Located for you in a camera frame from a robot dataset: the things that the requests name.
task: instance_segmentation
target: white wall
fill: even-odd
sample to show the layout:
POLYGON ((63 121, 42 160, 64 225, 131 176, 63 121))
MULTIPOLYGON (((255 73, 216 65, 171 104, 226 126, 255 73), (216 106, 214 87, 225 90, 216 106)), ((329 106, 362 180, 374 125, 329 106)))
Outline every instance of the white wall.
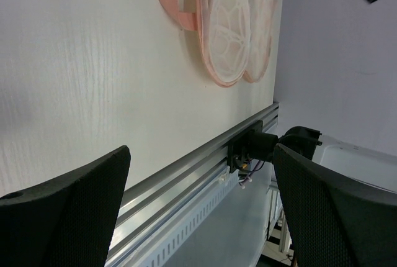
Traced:
POLYGON ((397 0, 283 0, 280 131, 304 125, 397 155, 397 0))

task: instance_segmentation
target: white table surface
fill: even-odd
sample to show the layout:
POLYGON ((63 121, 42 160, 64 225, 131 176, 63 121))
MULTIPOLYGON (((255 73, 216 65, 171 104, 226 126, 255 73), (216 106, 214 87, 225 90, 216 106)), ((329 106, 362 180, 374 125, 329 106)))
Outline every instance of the white table surface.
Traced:
POLYGON ((223 89, 158 0, 0 0, 0 196, 128 145, 127 188, 272 104, 223 89))

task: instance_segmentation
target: white wooden board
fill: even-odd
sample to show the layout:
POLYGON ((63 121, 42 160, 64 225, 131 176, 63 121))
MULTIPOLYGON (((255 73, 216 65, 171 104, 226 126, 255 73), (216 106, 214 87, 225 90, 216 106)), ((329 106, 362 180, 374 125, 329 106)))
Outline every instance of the white wooden board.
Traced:
POLYGON ((222 89, 158 0, 0 0, 0 196, 121 146, 127 187, 272 104, 265 78, 222 89))

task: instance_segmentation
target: black mesh panel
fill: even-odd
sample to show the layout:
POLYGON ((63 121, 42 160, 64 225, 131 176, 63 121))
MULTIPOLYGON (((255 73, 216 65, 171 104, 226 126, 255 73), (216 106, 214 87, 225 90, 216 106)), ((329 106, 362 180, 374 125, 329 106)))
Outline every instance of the black mesh panel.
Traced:
POLYGON ((397 266, 397 207, 330 193, 360 266, 397 266))
POLYGON ((7 267, 104 266, 130 166, 121 147, 0 199, 0 257, 7 267))
POLYGON ((356 266, 326 185, 282 145, 275 148, 274 166, 299 266, 356 266))

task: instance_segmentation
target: electrical wire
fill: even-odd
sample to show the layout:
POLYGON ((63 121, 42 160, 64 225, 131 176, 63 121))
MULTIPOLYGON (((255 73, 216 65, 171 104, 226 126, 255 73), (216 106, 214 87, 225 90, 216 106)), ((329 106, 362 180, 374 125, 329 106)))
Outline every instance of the electrical wire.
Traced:
POLYGON ((241 173, 241 174, 245 174, 245 175, 248 175, 249 173, 252 173, 253 171, 250 171, 250 170, 238 170, 238 173, 241 173))
POLYGON ((287 254, 287 258, 279 261, 279 263, 283 263, 284 261, 290 260, 292 262, 293 255, 287 254))
POLYGON ((262 165, 259 167, 260 164, 261 164, 261 162, 258 161, 258 163, 256 164, 255 168, 252 171, 250 171, 244 179, 240 179, 239 180, 240 186, 242 186, 244 188, 244 184, 251 179, 251 176, 254 173, 258 172, 259 170, 261 170, 264 167, 265 162, 262 161, 262 165))
MULTIPOLYGON (((256 168, 256 167, 258 166, 258 164, 260 163, 260 162, 258 162, 258 164, 256 165, 256 167, 255 167, 253 170, 250 171, 250 170, 246 170, 246 169, 240 167, 240 166, 237 164, 236 159, 234 159, 233 161, 234 161, 234 166, 235 166, 235 168, 236 168, 237 170, 239 170, 240 172, 243 172, 243 173, 247 173, 247 174, 252 173, 252 172, 258 172, 258 171, 259 171, 260 169, 262 169, 263 166, 265 165, 265 162, 263 161, 263 162, 262 162, 262 166, 261 166, 259 169, 255 170, 255 168, 256 168)), ((252 162, 252 160, 246 161, 244 164, 249 164, 250 162, 252 162)))
MULTIPOLYGON (((243 165, 248 165, 248 164, 250 164, 250 162, 252 162, 252 160, 245 161, 245 162, 243 163, 243 165)), ((233 164, 234 164, 234 167, 235 167, 237 170, 239 170, 239 171, 247 171, 247 170, 245 170, 242 166, 240 166, 240 165, 237 163, 236 158, 233 158, 233 164)))

